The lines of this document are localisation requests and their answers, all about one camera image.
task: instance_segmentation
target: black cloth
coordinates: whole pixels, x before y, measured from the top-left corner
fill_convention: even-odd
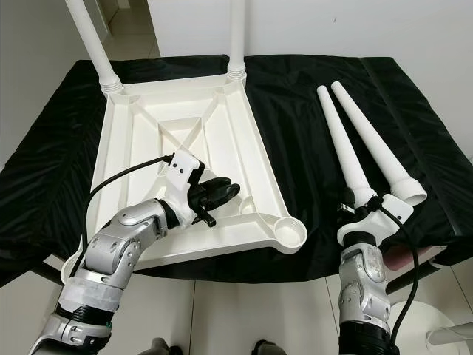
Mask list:
[[[123,83],[222,74],[223,55],[112,62]],[[391,58],[263,55],[245,59],[245,91],[290,214],[307,227],[294,255],[244,251],[140,271],[160,277],[267,283],[338,271],[336,207],[343,175],[316,94],[343,83],[427,200],[406,227],[419,246],[463,243],[473,235],[473,166],[428,101]],[[371,186],[389,185],[333,96]],[[0,276],[45,255],[67,258],[81,235],[106,100],[90,61],[78,61],[0,174]],[[397,234],[390,238],[389,247]],[[472,248],[463,248],[465,257]]]

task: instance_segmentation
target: cable connector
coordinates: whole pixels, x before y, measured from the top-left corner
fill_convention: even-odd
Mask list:
[[[167,163],[168,165],[170,165],[171,162],[172,162],[172,159],[174,158],[174,154],[175,154],[175,153],[172,153],[172,155],[164,155],[164,156],[163,156],[163,161],[164,161],[165,163]]]
[[[383,198],[373,195],[367,203],[367,209],[369,212],[378,211],[383,206]]]

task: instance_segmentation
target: white plastic leg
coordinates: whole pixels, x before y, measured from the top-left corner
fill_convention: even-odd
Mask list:
[[[449,328],[439,328],[427,334],[427,340],[432,345],[449,344],[451,342],[462,342],[473,340],[473,322],[456,325]]]
[[[245,0],[231,0],[230,26],[231,42],[228,78],[232,81],[245,82]]]
[[[95,70],[97,70],[98,82],[102,87],[103,93],[121,92],[123,90],[123,84],[110,65],[109,59],[102,47],[101,40],[98,38],[94,24],[84,5],[84,1],[66,0],[66,4],[75,22],[75,26],[81,35],[82,41],[86,46],[87,52],[92,59]]]
[[[345,88],[336,81],[332,84],[332,90],[383,172],[384,177],[388,180],[391,193],[411,206],[423,202],[427,198],[427,193],[422,185],[407,174],[405,168],[384,143],[363,112],[356,106],[355,101],[348,95]]]
[[[350,139],[345,132],[345,128],[340,121],[337,110],[333,105],[332,99],[324,86],[317,88],[317,94],[324,110],[325,119],[332,136],[333,145],[337,152],[338,161],[347,186],[355,194],[355,208],[365,205],[376,192],[368,184],[367,177],[364,175],[360,162],[356,157]]]

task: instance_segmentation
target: floor tile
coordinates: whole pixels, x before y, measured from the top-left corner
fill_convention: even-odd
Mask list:
[[[452,266],[470,308],[473,309],[473,257]]]
[[[246,285],[197,281],[192,355],[249,354],[259,339],[288,354],[337,354],[338,338],[327,285]]]
[[[59,259],[58,257],[55,257],[54,255],[50,255],[49,257],[47,257],[44,262],[59,271],[62,269],[62,265],[64,265],[64,261]]]
[[[194,281],[134,274],[113,317],[109,344],[100,355],[139,354],[155,337],[188,354]]]
[[[155,59],[155,58],[159,58],[161,55],[160,55],[160,50],[159,48],[157,47],[157,42],[156,40],[154,40],[153,42],[153,47],[151,47],[151,50],[149,51],[149,55],[148,55],[148,58],[150,59]]]
[[[110,60],[148,58],[154,35],[114,35],[105,40],[103,48]]]
[[[60,292],[60,286],[30,271],[0,288],[2,354],[28,353]]]
[[[340,279],[338,275],[326,277],[327,286],[332,301],[333,311],[338,324],[340,312],[338,309],[338,294],[340,293]],[[399,291],[390,294],[389,299],[394,305],[405,301],[409,296],[411,286],[408,285]],[[419,282],[415,300],[427,303],[442,311],[455,324],[473,321],[473,313],[463,296],[463,292],[450,267],[424,277]]]
[[[109,23],[112,35],[154,35],[148,7],[119,9]]]

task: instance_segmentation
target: white wall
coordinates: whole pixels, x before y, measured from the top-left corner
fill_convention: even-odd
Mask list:
[[[228,53],[228,0],[148,0],[162,56]],[[247,55],[392,56],[473,156],[471,0],[247,0]]]
[[[72,65],[88,58],[64,0],[0,1],[0,166]]]

